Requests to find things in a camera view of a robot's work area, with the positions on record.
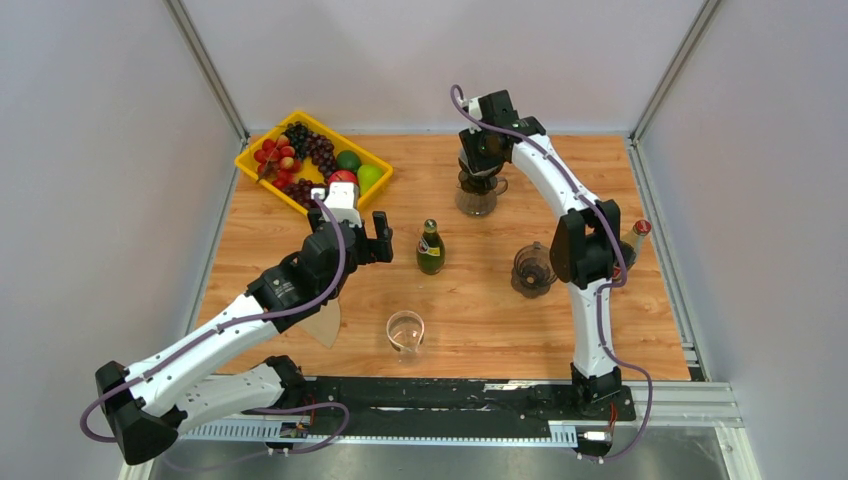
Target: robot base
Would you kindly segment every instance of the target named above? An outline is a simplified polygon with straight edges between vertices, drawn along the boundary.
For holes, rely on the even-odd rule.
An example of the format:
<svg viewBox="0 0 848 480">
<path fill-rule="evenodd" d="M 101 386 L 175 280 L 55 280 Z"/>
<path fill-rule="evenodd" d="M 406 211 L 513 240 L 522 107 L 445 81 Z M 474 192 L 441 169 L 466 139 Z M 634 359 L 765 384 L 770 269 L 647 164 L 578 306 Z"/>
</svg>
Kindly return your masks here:
<svg viewBox="0 0 848 480">
<path fill-rule="evenodd" d="M 577 388 L 580 400 L 586 404 L 609 403 L 621 391 L 621 369 L 615 367 L 600 377 L 586 378 L 571 364 L 571 383 Z"/>
</svg>

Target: clear glass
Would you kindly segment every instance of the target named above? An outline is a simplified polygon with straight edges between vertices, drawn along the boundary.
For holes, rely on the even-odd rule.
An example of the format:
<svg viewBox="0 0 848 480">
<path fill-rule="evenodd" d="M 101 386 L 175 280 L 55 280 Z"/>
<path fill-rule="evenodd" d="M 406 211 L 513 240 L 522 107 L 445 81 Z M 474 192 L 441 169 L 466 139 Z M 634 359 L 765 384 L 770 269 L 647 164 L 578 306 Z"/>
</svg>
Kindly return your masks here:
<svg viewBox="0 0 848 480">
<path fill-rule="evenodd" d="M 512 265 L 512 288 L 527 298 L 548 293 L 556 274 L 551 265 L 551 251 L 539 242 L 533 242 L 515 255 Z"/>
<path fill-rule="evenodd" d="M 498 205 L 498 196 L 509 188 L 509 182 L 504 177 L 497 177 L 498 186 L 486 193 L 470 193 L 457 186 L 456 208 L 466 215 L 482 217 L 495 210 Z"/>
<path fill-rule="evenodd" d="M 389 317 L 386 335 L 392 348 L 400 353 L 399 361 L 414 357 L 424 340 L 424 320 L 413 311 L 402 310 Z"/>
</svg>

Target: tomato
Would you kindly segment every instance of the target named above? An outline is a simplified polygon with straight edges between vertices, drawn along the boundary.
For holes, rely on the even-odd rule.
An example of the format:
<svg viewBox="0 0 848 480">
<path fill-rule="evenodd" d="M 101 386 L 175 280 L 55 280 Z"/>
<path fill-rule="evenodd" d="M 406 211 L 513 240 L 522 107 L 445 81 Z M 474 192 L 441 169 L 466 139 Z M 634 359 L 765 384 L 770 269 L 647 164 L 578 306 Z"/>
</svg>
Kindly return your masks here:
<svg viewBox="0 0 848 480">
<path fill-rule="evenodd" d="M 284 157 L 294 157 L 294 155 L 295 155 L 294 147 L 292 147 L 291 145 L 286 145 L 285 147 L 281 147 L 280 153 Z"/>
</svg>

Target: yellow plastic tray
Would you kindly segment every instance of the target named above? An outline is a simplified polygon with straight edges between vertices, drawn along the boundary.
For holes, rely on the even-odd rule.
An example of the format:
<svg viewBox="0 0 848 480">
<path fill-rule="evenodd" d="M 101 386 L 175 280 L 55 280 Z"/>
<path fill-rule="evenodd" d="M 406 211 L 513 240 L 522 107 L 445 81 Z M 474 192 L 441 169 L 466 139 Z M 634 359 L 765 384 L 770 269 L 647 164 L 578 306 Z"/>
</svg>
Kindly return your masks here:
<svg viewBox="0 0 848 480">
<path fill-rule="evenodd" d="M 359 197 L 359 203 L 356 208 L 359 210 L 363 210 L 366 208 L 375 198 L 377 198 L 383 190 L 389 185 L 389 179 L 392 177 L 394 173 L 394 169 L 388 163 L 377 158 L 373 153 L 365 150 L 359 145 L 351 142 L 347 138 L 339 135 L 338 133 L 331 130 L 329 127 L 324 125 L 323 123 L 315 120 L 314 118 L 307 115 L 305 112 L 295 111 L 285 120 L 283 120 L 279 125 L 274 127 L 271 131 L 262 136 L 259 140 L 253 142 L 253 144 L 248 147 L 247 150 L 241 152 L 241 154 L 236 157 L 236 166 L 241 169 L 242 172 L 245 173 L 248 177 L 252 178 L 255 182 L 259 175 L 256 173 L 256 169 L 259 167 L 259 163 L 253 159 L 253 154 L 256 153 L 257 150 L 262 148 L 262 142 L 265 139 L 270 138 L 271 140 L 276 141 L 280 135 L 286 130 L 286 126 L 290 123 L 301 122 L 305 124 L 310 131 L 316 132 L 321 135 L 326 135 L 327 138 L 333 142 L 333 154 L 338 155 L 339 152 L 343 150 L 351 150 L 355 152 L 359 159 L 362 161 L 363 165 L 374 165 L 383 171 L 383 176 L 377 180 L 377 183 L 371 187 L 370 190 L 365 192 L 362 196 Z M 305 178 L 307 180 L 312 180 L 315 183 L 324 183 L 324 177 L 318 172 L 318 167 L 312 165 L 312 161 L 309 157 L 304 159 L 303 161 L 303 169 L 295 176 L 295 180 L 299 180 L 301 178 Z M 297 210 L 298 212 L 306 215 L 306 209 L 297 204 L 294 200 L 292 200 L 288 195 L 281 192 L 273 185 L 271 182 L 267 180 L 261 180 L 259 182 L 260 185 L 268 189 L 274 195 L 280 197 L 284 202 L 288 203 L 290 207 Z"/>
</svg>

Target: lime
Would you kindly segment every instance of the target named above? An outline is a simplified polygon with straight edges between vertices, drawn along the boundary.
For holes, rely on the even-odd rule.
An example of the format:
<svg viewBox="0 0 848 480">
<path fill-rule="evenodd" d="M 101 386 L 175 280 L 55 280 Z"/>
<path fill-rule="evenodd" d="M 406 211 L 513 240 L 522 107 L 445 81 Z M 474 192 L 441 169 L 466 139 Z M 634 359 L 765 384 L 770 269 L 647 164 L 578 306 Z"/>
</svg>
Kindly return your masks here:
<svg viewBox="0 0 848 480">
<path fill-rule="evenodd" d="M 339 152 L 339 155 L 336 157 L 336 163 L 338 163 L 339 168 L 342 170 L 348 170 L 356 173 L 359 169 L 359 166 L 362 165 L 362 162 L 359 160 L 359 155 L 350 150 L 343 150 Z"/>
<path fill-rule="evenodd" d="M 359 190 L 365 193 L 380 180 L 383 176 L 383 171 L 374 165 L 362 165 L 356 172 L 356 177 L 359 179 Z"/>
</svg>

